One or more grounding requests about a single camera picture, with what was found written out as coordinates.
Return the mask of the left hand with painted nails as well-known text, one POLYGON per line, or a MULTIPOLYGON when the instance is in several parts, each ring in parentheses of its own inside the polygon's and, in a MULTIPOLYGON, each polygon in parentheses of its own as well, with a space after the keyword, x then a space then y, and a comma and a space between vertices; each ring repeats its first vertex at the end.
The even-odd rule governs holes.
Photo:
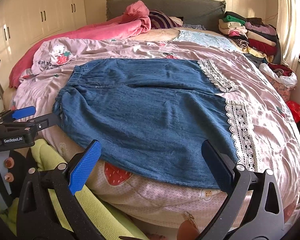
POLYGON ((4 179, 5 181, 7 181, 8 183, 11 183, 14 181, 14 176, 13 174, 10 172, 10 170, 14 167, 14 160, 12 157, 8 157, 5 161, 4 161, 4 165, 7 168, 7 173, 4 175, 4 179))

